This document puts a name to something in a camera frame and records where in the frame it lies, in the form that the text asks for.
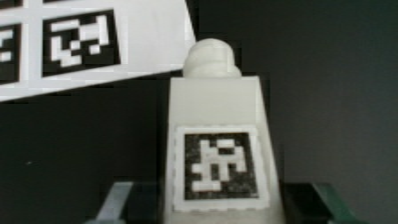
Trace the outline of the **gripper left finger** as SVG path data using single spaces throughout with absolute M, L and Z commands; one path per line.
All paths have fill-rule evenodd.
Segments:
M 120 218 L 133 183 L 115 182 L 106 194 L 95 218 L 85 224 L 126 224 Z

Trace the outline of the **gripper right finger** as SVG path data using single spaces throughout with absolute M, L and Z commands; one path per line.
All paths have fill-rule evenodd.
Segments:
M 326 183 L 284 184 L 286 224 L 358 224 Z

